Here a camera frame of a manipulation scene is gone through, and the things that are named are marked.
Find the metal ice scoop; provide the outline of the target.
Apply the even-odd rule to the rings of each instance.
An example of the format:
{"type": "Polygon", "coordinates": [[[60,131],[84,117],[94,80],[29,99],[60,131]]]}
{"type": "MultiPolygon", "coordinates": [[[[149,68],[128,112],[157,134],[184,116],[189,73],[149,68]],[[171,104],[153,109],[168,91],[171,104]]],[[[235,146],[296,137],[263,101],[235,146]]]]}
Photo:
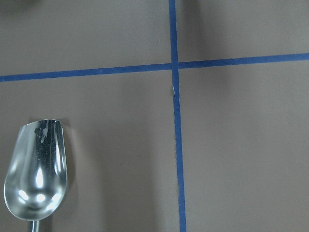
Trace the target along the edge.
{"type": "Polygon", "coordinates": [[[62,204],[68,188],[62,124],[45,119],[21,127],[5,177],[8,210],[28,222],[29,232],[62,204]]]}

